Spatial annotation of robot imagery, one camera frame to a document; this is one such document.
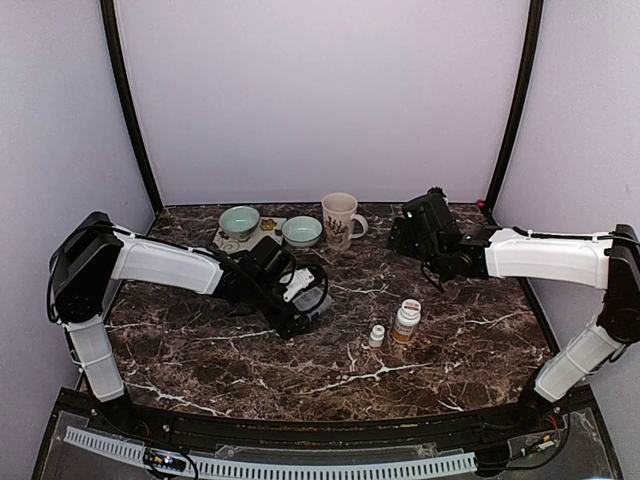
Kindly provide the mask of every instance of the small white bottle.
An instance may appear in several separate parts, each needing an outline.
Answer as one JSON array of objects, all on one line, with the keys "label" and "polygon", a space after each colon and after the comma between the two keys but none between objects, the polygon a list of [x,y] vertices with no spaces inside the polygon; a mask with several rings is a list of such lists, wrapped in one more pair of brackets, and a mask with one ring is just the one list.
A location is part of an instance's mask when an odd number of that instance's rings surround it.
[{"label": "small white bottle", "polygon": [[382,345],[382,340],[384,340],[384,327],[382,325],[374,325],[369,335],[369,346],[378,348]]},{"label": "small white bottle", "polygon": [[422,310],[422,306],[417,300],[410,298],[402,302],[391,333],[396,342],[408,343],[411,340],[413,331],[420,322],[420,310]]}]

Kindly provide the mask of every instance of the marble tabletop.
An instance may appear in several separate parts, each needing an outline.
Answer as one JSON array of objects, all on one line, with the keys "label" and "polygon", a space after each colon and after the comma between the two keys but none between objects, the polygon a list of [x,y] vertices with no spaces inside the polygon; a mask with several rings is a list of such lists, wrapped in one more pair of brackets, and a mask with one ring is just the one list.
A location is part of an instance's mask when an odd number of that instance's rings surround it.
[{"label": "marble tabletop", "polygon": [[[170,207],[151,235],[211,245],[223,206]],[[321,218],[319,205],[256,206],[263,216]],[[484,222],[453,205],[465,228]],[[550,357],[515,280],[456,279],[440,294],[419,262],[385,249],[400,206],[363,204],[369,233],[346,253],[324,239],[292,250],[321,263],[333,305],[318,328],[282,340],[259,315],[229,317],[222,300],[128,282],[107,330],[137,404],[204,415],[271,420],[382,420],[468,411],[513,402]],[[371,327],[389,328],[402,300],[423,306],[412,341],[368,346]]]}]

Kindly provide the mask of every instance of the white mug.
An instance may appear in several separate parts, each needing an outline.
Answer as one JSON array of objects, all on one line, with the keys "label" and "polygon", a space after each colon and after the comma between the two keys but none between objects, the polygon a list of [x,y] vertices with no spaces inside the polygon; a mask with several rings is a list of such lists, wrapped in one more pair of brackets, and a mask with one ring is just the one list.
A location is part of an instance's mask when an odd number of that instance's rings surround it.
[{"label": "white mug", "polygon": [[[351,240],[362,237],[369,230],[369,224],[356,210],[358,201],[347,193],[332,193],[322,199],[324,231],[331,249],[345,251],[351,246]],[[362,225],[360,233],[353,233],[356,222]]]}]

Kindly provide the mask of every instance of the slotted white strip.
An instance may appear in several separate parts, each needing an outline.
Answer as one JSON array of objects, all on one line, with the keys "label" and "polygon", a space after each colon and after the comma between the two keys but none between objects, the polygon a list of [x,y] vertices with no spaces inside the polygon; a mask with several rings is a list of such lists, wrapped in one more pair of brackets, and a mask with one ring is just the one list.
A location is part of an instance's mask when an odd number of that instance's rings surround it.
[{"label": "slotted white strip", "polygon": [[[142,457],[145,448],[138,443],[109,438],[75,427],[67,427],[64,441],[119,462],[144,467]],[[476,471],[474,453],[409,462],[318,466],[270,465],[190,456],[198,466],[200,478],[207,480],[419,480]],[[158,469],[175,473],[161,467]],[[193,477],[193,473],[193,468],[188,465],[183,475]]]}]

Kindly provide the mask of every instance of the bowl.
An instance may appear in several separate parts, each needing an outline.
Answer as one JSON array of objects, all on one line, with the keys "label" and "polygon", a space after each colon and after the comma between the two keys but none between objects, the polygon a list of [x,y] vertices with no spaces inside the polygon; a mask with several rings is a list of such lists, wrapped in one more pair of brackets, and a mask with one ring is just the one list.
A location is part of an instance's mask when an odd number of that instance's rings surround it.
[{"label": "bowl", "polygon": [[282,226],[282,235],[292,247],[312,247],[320,240],[322,224],[312,217],[293,217]]},{"label": "bowl", "polygon": [[220,215],[218,223],[229,238],[243,242],[258,228],[260,213],[251,207],[233,207]]}]

